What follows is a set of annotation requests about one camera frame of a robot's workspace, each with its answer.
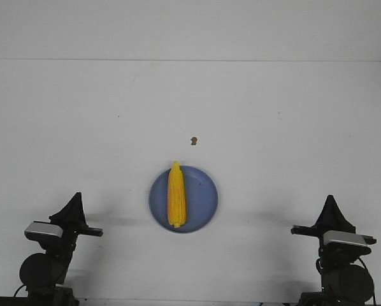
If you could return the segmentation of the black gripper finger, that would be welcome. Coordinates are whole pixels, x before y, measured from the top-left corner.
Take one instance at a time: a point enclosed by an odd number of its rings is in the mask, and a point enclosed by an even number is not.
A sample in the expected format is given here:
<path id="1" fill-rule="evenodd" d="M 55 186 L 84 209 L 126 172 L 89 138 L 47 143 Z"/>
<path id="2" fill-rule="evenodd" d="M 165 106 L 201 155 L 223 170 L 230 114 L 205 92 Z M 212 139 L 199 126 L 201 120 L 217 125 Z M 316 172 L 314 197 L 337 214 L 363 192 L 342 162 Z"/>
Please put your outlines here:
<path id="1" fill-rule="evenodd" d="M 355 233 L 356 227 L 343 216 L 333 195 L 328 195 L 315 224 L 311 227 L 318 235 L 329 230 Z"/>
<path id="2" fill-rule="evenodd" d="M 77 192 L 65 207 L 49 217 L 51 224 L 62 228 L 88 228 L 83 211 L 82 193 Z"/>

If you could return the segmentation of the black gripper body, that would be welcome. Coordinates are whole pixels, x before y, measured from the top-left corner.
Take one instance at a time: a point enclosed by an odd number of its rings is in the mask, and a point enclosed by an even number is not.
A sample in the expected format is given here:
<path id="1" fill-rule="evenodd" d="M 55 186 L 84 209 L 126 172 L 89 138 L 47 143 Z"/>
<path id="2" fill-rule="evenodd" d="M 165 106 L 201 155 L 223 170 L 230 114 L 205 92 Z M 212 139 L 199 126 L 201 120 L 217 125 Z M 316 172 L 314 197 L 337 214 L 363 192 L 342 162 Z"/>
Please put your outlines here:
<path id="1" fill-rule="evenodd" d="M 63 230 L 59 241 L 48 249 L 48 254 L 53 258 L 72 258 L 79 235 L 103 236 L 103 229 L 91 228 L 83 221 L 50 221 L 50 224 L 59 226 Z"/>
<path id="2" fill-rule="evenodd" d="M 359 258 L 371 253 L 371 245 L 376 244 L 373 236 L 349 233 L 346 231 L 328 230 L 324 233 L 315 228 L 294 225 L 293 235 L 317 237 L 319 239 L 319 255 L 322 258 Z"/>

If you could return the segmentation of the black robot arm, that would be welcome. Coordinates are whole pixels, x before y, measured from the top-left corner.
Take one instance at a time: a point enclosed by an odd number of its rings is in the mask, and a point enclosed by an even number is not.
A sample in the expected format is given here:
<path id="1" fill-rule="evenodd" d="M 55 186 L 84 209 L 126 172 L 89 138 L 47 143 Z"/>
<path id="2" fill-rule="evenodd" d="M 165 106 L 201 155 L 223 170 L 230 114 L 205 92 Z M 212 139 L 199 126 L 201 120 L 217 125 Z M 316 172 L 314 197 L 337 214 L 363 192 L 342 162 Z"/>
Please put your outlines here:
<path id="1" fill-rule="evenodd" d="M 101 228 L 87 225 L 81 192 L 69 200 L 48 222 L 33 221 L 24 230 L 26 239 L 39 243 L 35 253 L 21 264 L 19 277 L 27 291 L 27 305 L 79 305 L 71 288 L 64 287 L 76 241 L 80 235 L 103 236 Z"/>
<path id="2" fill-rule="evenodd" d="M 294 225 L 293 235 L 319 240 L 315 267 L 321 278 L 319 292 L 303 292 L 298 305 L 365 305 L 376 302 L 375 284 L 361 257 L 371 254 L 377 239 L 356 233 L 333 195 L 326 198 L 320 216 L 310 227 Z"/>

